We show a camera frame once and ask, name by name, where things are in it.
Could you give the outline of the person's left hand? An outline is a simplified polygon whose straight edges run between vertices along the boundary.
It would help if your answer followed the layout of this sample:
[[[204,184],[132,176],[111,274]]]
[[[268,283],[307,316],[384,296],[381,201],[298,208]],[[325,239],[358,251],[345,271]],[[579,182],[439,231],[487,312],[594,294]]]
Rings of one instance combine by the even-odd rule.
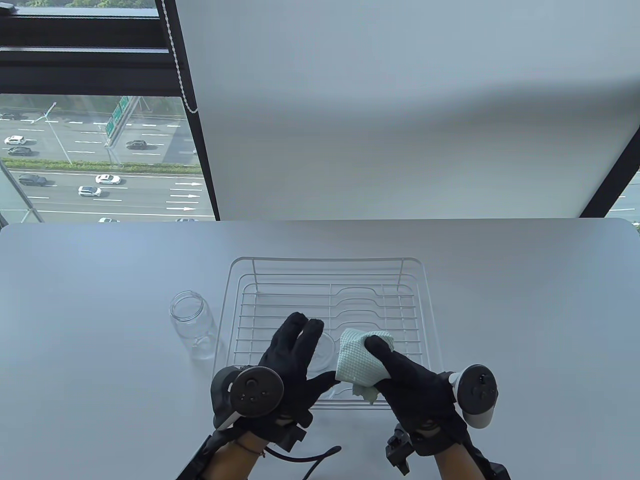
[[[259,366],[274,370],[281,377],[284,386],[282,400],[269,414],[257,418],[242,417],[236,426],[268,442],[281,441],[293,425],[309,428],[313,422],[311,407],[322,394],[338,384],[334,371],[307,379],[307,370],[323,329],[322,320],[307,318],[299,311],[286,318],[258,362]]]

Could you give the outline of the person's right hand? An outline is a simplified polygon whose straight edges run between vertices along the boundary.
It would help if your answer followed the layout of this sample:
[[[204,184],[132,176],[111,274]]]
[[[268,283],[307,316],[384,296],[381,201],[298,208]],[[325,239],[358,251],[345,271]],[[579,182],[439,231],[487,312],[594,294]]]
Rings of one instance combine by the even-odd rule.
[[[416,453],[433,457],[454,445],[472,444],[467,423],[455,408],[452,386],[442,374],[391,350],[379,336],[369,336],[364,346],[389,375],[374,387],[409,435]]]

